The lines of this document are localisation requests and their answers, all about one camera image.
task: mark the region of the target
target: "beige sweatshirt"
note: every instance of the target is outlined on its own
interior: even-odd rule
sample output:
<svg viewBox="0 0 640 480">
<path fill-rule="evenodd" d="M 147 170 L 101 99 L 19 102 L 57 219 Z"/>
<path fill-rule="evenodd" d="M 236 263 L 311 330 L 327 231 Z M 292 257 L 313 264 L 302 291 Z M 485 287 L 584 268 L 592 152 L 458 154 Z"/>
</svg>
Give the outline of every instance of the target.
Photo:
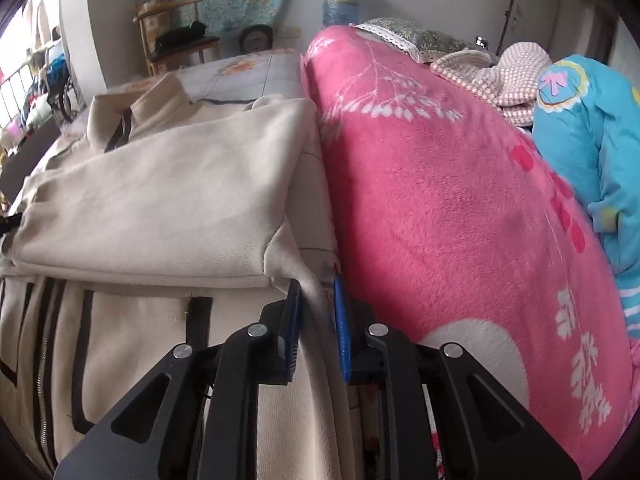
<svg viewBox="0 0 640 480">
<path fill-rule="evenodd" d="M 129 142 L 105 153 L 129 107 Z M 293 386 L 260 390 L 260 477 L 281 478 L 287 463 L 291 478 L 353 476 L 346 390 L 318 280 L 329 279 L 335 241 L 316 218 L 318 203 L 327 221 L 329 209 L 326 183 L 318 189 L 314 113 L 308 100 L 279 96 L 192 104 L 167 76 L 143 95 L 95 98 L 87 136 L 26 182 L 22 224 L 2 244 L 13 264 L 4 268 L 5 286 L 17 291 L 9 319 L 15 324 L 21 310 L 24 326 L 8 344 L 0 326 L 0 348 L 10 349 L 3 352 L 19 370 L 17 384 L 0 378 L 0 415 L 40 468 L 52 469 L 82 436 L 70 399 L 83 337 L 81 406 L 97 422 L 184 341 L 190 296 L 212 298 L 208 343 L 216 344 L 257 319 L 296 278 L 309 304 L 302 356 Z M 70 281 L 53 282 L 47 297 L 47 280 L 29 278 L 36 275 Z M 90 336 L 80 335 L 82 316 L 92 320 Z M 28 356 L 46 361 L 38 338 L 48 331 L 53 437 L 43 444 L 49 437 L 33 400 L 40 364 Z M 46 412 L 46 399 L 40 404 Z"/>
</svg>

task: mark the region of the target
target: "blue pajamas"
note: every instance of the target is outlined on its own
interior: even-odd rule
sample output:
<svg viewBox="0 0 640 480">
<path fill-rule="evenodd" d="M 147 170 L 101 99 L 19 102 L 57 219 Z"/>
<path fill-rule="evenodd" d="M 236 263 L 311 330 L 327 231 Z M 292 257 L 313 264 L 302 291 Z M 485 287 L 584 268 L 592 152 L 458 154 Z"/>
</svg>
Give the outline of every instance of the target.
<svg viewBox="0 0 640 480">
<path fill-rule="evenodd" d="M 640 338 L 640 92 L 583 56 L 553 64 L 538 88 L 533 140 L 593 220 Z"/>
</svg>

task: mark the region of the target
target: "pink bow design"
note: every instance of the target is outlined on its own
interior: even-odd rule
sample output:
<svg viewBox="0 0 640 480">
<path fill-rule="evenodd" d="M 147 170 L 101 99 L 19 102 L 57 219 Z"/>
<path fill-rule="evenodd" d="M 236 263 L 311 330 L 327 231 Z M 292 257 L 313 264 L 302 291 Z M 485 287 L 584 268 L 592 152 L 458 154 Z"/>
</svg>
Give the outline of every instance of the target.
<svg viewBox="0 0 640 480">
<path fill-rule="evenodd" d="M 551 95 L 557 96 L 560 93 L 558 87 L 565 87 L 567 85 L 566 76 L 566 70 L 564 72 L 552 72 L 550 70 L 540 78 L 538 89 L 544 90 L 546 87 L 551 86 Z"/>
</svg>

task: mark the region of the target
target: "silver screw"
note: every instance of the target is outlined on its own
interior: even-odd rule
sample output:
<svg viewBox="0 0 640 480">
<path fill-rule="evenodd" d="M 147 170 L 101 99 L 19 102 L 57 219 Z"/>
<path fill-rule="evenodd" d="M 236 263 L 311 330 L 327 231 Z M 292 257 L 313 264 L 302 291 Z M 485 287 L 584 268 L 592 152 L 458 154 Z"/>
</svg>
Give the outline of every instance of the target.
<svg viewBox="0 0 640 480">
<path fill-rule="evenodd" d="M 178 345 L 174 348 L 174 357 L 176 359 L 186 359 L 193 354 L 193 348 L 189 345 Z"/>
<path fill-rule="evenodd" d="M 452 359 L 457 359 L 462 355 L 462 346 L 455 343 L 447 343 L 444 345 L 444 355 Z"/>
<path fill-rule="evenodd" d="M 374 323 L 369 325 L 369 333 L 375 337 L 382 337 L 389 333 L 389 328 L 382 323 Z"/>
<path fill-rule="evenodd" d="M 246 332 L 251 337 L 260 337 L 265 335 L 267 333 L 267 330 L 268 330 L 267 327 L 264 326 L 262 323 L 254 323 L 250 325 L 249 328 L 246 329 Z"/>
</svg>

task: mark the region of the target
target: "chair seat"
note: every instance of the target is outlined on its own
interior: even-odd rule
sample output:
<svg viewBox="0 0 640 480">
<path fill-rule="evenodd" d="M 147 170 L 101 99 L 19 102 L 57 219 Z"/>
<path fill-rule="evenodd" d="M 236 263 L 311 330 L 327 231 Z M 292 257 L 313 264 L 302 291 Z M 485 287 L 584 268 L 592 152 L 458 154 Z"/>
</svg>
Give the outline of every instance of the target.
<svg viewBox="0 0 640 480">
<path fill-rule="evenodd" d="M 186 52 L 186 51 L 197 52 L 198 50 L 207 48 L 207 45 L 211 46 L 215 44 L 219 40 L 220 38 L 217 36 L 203 36 L 198 40 L 185 43 L 184 45 L 177 46 L 175 48 L 170 48 L 168 50 L 163 50 L 161 52 L 154 50 L 153 52 L 150 52 L 148 56 L 146 56 L 146 60 L 151 63 L 156 63 L 156 62 L 159 62 L 160 60 L 163 60 L 166 57 L 171 57 L 171 56 L 174 56 L 175 54 L 180 54 L 181 52 Z"/>
</svg>

